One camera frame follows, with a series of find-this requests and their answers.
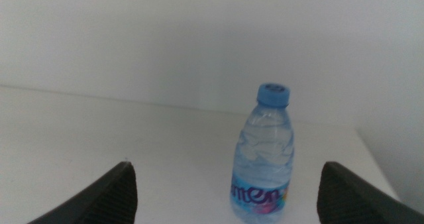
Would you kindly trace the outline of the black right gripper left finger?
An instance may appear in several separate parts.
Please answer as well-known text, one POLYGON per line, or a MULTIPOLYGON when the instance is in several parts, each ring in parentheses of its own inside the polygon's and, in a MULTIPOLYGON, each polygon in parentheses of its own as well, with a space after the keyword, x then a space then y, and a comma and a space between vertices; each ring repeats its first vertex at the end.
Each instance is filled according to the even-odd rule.
POLYGON ((32 223, 133 224, 137 206, 134 167, 130 162, 120 162, 84 190, 32 220, 32 223))

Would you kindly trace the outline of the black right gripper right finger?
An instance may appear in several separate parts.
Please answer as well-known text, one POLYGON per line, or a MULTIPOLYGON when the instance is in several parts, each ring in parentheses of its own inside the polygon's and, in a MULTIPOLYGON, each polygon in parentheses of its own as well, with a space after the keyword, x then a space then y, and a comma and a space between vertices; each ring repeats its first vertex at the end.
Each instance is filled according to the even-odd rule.
POLYGON ((423 224, 423 214, 385 194, 338 162, 326 162, 317 197, 321 223, 423 224))

